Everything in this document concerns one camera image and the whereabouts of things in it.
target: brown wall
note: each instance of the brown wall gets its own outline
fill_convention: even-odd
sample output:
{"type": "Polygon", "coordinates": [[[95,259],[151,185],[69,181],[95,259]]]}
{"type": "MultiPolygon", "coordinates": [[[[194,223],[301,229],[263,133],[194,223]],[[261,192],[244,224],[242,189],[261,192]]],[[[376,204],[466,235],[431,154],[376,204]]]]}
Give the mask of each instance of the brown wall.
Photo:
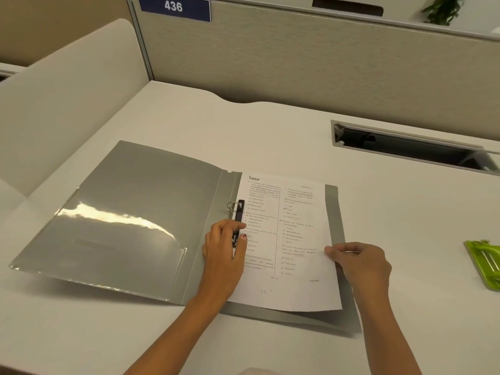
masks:
{"type": "Polygon", "coordinates": [[[0,62],[30,65],[117,18],[125,0],[0,0],[0,62]]]}

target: paper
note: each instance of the paper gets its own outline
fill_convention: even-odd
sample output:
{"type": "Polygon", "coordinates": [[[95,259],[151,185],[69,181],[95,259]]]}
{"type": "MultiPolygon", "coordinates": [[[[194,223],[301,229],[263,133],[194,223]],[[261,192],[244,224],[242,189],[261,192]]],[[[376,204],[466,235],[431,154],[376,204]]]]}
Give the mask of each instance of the paper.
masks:
{"type": "Polygon", "coordinates": [[[230,302],[286,311],[342,309],[324,184],[243,173],[241,233],[248,235],[245,270],[230,302]]]}

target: human hand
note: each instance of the human hand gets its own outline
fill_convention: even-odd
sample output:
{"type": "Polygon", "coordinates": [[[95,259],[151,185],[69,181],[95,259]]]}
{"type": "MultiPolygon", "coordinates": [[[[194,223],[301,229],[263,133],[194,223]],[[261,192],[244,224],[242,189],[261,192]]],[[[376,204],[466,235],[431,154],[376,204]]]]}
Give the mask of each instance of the human hand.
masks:
{"type": "Polygon", "coordinates": [[[341,265],[358,302],[367,298],[389,297],[392,267],[380,247],[350,242],[327,246],[324,251],[331,260],[341,265]]]}
{"type": "Polygon", "coordinates": [[[221,220],[205,235],[203,258],[205,267],[197,297],[222,308],[233,294],[245,266],[247,235],[240,234],[233,258],[233,232],[247,225],[235,220],[221,220]]]}

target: white desk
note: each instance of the white desk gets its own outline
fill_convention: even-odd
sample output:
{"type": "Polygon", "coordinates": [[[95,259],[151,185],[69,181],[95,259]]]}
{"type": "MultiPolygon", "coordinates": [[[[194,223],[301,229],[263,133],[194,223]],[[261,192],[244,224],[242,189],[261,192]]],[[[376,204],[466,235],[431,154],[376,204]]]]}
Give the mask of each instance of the white desk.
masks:
{"type": "MultiPolygon", "coordinates": [[[[500,177],[333,147],[331,119],[500,151],[500,142],[273,103],[234,104],[151,82],[0,227],[0,364],[40,375],[120,374],[181,311],[7,268],[122,139],[228,170],[337,185],[346,239],[383,247],[393,265],[391,302],[423,373],[495,372],[500,293],[483,286],[462,242],[500,241],[500,177]]],[[[225,315],[182,373],[234,375],[250,366],[284,375],[369,373],[361,336],[225,315]]]]}

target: person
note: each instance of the person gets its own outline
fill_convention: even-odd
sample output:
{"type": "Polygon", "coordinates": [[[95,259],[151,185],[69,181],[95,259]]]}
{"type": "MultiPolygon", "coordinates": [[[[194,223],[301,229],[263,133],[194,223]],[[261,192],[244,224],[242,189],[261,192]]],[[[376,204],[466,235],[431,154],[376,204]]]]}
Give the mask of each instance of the person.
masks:
{"type": "MultiPolygon", "coordinates": [[[[233,231],[245,227],[244,223],[234,220],[212,225],[205,236],[205,265],[196,296],[124,375],[177,375],[180,372],[192,348],[240,281],[247,235],[240,234],[234,256],[232,236],[233,231]]],[[[359,242],[327,246],[324,251],[340,265],[353,288],[372,375],[422,375],[391,310],[391,265],[384,251],[359,242]]]]}

